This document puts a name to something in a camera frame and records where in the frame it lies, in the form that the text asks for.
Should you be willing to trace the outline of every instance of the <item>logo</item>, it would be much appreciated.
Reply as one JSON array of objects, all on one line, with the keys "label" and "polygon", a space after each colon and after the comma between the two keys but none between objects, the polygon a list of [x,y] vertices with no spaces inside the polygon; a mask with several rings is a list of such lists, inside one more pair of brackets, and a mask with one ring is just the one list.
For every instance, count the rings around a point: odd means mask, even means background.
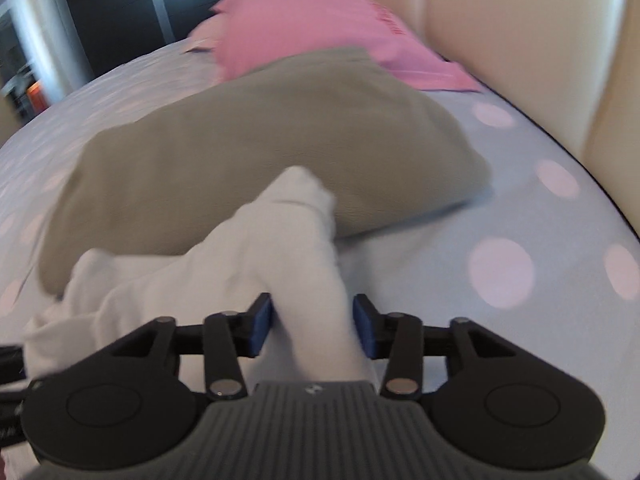
[{"label": "logo", "polygon": [[392,34],[396,34],[398,36],[406,35],[405,31],[402,30],[400,25],[396,22],[396,17],[391,13],[389,9],[377,2],[374,2],[373,0],[370,0],[369,2],[376,10],[376,18],[379,19],[382,23],[385,23]]},{"label": "logo", "polygon": [[307,386],[305,391],[312,396],[316,396],[324,392],[324,388],[320,386],[320,384],[312,384],[311,386]]}]

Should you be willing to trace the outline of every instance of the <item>folded blanket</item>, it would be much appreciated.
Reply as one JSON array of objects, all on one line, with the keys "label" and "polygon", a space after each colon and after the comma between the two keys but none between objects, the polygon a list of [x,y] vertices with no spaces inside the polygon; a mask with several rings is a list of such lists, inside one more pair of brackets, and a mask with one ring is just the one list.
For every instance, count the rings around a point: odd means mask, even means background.
[{"label": "folded blanket", "polygon": [[[375,383],[336,264],[334,203],[309,171],[289,168],[184,256],[88,251],[62,303],[28,324],[29,377],[66,368],[157,316],[197,324],[270,292],[274,328],[260,357],[241,362],[250,389],[263,378]],[[202,362],[182,362],[181,380],[203,390]]]}]

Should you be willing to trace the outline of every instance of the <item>pink polka dot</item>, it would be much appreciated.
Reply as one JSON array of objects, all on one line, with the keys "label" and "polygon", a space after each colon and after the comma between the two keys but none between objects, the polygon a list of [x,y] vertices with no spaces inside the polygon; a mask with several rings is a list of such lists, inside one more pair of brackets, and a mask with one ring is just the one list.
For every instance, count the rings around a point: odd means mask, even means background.
[{"label": "pink polka dot", "polygon": [[0,236],[7,234],[12,225],[14,225],[14,215],[11,214],[0,224]]},{"label": "pink polka dot", "polygon": [[561,198],[577,198],[580,186],[575,177],[553,160],[543,159],[536,165],[540,182],[554,195]]},{"label": "pink polka dot", "polygon": [[622,245],[609,247],[604,256],[604,267],[613,290],[621,298],[631,301],[640,295],[640,267]]},{"label": "pink polka dot", "polygon": [[0,317],[8,316],[14,309],[15,300],[18,299],[18,294],[20,294],[20,287],[22,284],[18,280],[14,280],[2,293],[0,296]]},{"label": "pink polka dot", "polygon": [[485,238],[469,255],[471,285],[491,306],[513,308],[531,295],[536,271],[531,257],[507,238]]},{"label": "pink polka dot", "polygon": [[507,110],[489,103],[475,103],[473,113],[478,121],[494,128],[511,128],[515,124]]},{"label": "pink polka dot", "polygon": [[51,191],[52,189],[56,189],[64,179],[65,179],[65,173],[62,173],[62,172],[56,173],[55,175],[50,177],[49,180],[46,181],[42,190]]},{"label": "pink polka dot", "polygon": [[20,233],[20,243],[24,245],[33,244],[43,220],[44,220],[43,214],[39,214],[33,220],[31,220],[30,224],[27,225],[27,227],[25,227]]}]

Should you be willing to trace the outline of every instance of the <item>bedsheet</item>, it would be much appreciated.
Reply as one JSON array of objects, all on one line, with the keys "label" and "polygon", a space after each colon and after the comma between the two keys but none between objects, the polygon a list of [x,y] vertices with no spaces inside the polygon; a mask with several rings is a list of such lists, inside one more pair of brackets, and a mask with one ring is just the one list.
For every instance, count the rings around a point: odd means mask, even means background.
[{"label": "bedsheet", "polygon": [[[34,258],[82,145],[215,81],[209,56],[170,45],[80,89],[0,149],[0,344],[19,342],[52,301],[39,291]],[[427,324],[470,317],[585,381],[607,409],[594,464],[631,480],[640,471],[638,239],[583,168],[504,100],[490,91],[430,95],[491,165],[492,190],[338,241],[350,293]],[[441,359],[426,359],[425,389],[445,377]],[[28,454],[5,455],[13,480]]]}]

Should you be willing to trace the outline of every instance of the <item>black clamp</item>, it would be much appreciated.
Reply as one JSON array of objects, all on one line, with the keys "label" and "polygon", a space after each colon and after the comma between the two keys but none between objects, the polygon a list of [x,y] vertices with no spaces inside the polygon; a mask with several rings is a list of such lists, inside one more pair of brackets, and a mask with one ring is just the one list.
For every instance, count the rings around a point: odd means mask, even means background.
[{"label": "black clamp", "polygon": [[[212,402],[245,406],[250,416],[254,404],[235,403],[248,395],[238,357],[260,353],[272,313],[270,296],[261,294],[247,312],[213,314],[202,325],[159,317],[22,392],[0,394],[0,447],[28,440],[41,460],[116,470],[176,447]],[[466,456],[519,471],[591,457],[604,409],[580,381],[469,319],[423,326],[409,314],[380,314],[363,294],[354,298],[353,319],[365,354],[388,359],[380,396],[417,403]],[[11,352],[4,363],[0,354],[5,382],[24,374],[19,349]],[[204,356],[205,393],[177,379],[185,354]],[[449,380],[435,392],[422,391],[424,356],[446,359]]]},{"label": "black clamp", "polygon": [[[354,298],[371,359],[389,359],[380,394],[421,403],[438,432],[484,463],[549,470],[588,460],[604,430],[600,399],[585,384],[467,318],[422,326]],[[422,392],[423,356],[444,356],[449,380]]]}]

